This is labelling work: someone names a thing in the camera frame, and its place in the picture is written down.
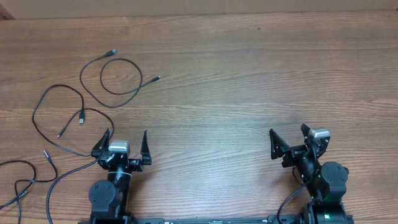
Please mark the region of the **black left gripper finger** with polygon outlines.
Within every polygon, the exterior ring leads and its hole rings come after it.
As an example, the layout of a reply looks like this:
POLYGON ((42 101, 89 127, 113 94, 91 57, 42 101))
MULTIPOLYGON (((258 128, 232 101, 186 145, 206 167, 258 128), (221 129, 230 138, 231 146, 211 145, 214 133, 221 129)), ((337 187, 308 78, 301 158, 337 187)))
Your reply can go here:
POLYGON ((147 130, 144 131, 144 135, 142 138, 141 144, 141 156, 142 156, 142 164, 145 166, 152 165, 152 158, 150 155, 149 145, 147 141, 147 130))
POLYGON ((109 147, 110 130, 107 129, 102 138, 93 146, 91 150, 91 157, 100 157, 104 151, 109 147))

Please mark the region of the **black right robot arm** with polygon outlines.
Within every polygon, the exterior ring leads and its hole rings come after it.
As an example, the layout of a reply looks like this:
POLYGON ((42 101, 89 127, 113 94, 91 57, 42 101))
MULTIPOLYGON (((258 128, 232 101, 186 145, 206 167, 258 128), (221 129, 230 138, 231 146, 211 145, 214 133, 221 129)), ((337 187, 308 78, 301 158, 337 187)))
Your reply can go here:
POLYGON ((269 131, 271 139, 271 159, 283 158, 282 167, 292 167, 300 174, 302 183, 278 208, 268 222, 305 224, 354 224, 352 215, 346 214, 342 198, 346 193, 349 170, 337 162, 320 164, 318 159, 326 152, 330 141, 330 131, 313 129, 301 125, 304 143, 288 145, 274 129, 269 131), (311 201, 307 202, 297 215, 282 215, 287 202, 302 189, 307 189, 311 201))

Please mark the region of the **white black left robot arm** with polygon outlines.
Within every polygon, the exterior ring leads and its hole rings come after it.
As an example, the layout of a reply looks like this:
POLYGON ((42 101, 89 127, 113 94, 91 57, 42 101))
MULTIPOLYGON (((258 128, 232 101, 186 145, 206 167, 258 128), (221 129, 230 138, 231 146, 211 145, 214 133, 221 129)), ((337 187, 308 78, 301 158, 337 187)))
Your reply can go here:
POLYGON ((128 212, 127 204, 132 173, 142 172, 144 166, 152 164, 147 133, 143 135, 140 154, 140 159, 130 158, 129 142, 111 141, 110 130, 92 148, 91 156, 108 175, 89 190, 90 223, 137 223, 134 215, 128 212))

